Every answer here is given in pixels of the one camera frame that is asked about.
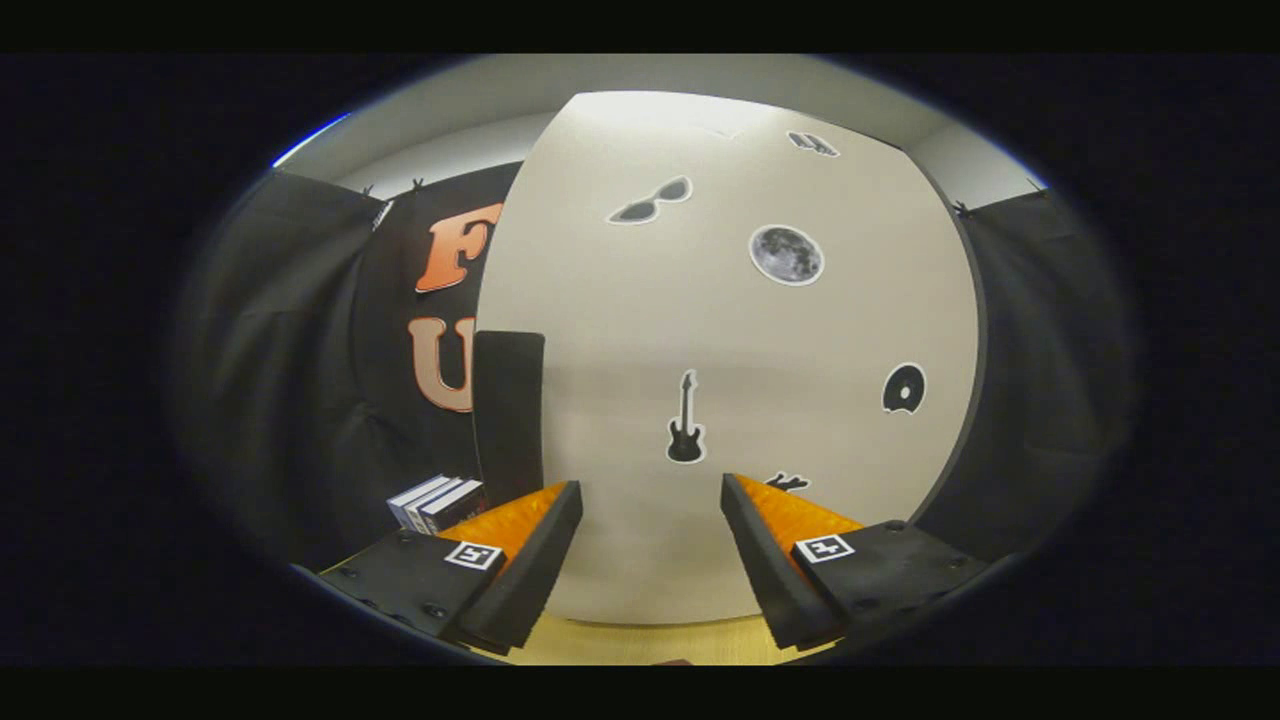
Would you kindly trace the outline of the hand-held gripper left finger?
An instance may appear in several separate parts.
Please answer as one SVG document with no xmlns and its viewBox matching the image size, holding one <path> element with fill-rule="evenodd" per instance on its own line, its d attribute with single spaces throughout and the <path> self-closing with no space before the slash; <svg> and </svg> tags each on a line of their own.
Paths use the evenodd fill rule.
<svg viewBox="0 0 1280 720">
<path fill-rule="evenodd" d="M 398 530 L 320 587 L 399 632 L 507 655 L 543 615 L 581 519 L 581 486 L 561 482 L 435 536 Z"/>
</svg>

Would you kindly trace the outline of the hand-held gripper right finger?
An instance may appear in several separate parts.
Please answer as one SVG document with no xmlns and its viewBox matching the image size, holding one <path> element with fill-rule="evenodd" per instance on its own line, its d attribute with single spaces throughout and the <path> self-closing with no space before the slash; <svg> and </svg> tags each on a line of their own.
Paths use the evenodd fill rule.
<svg viewBox="0 0 1280 720">
<path fill-rule="evenodd" d="M 719 507 L 774 643 L 863 651 L 934 620 L 1001 569 L 902 520 L 863 525 L 748 477 Z"/>
</svg>

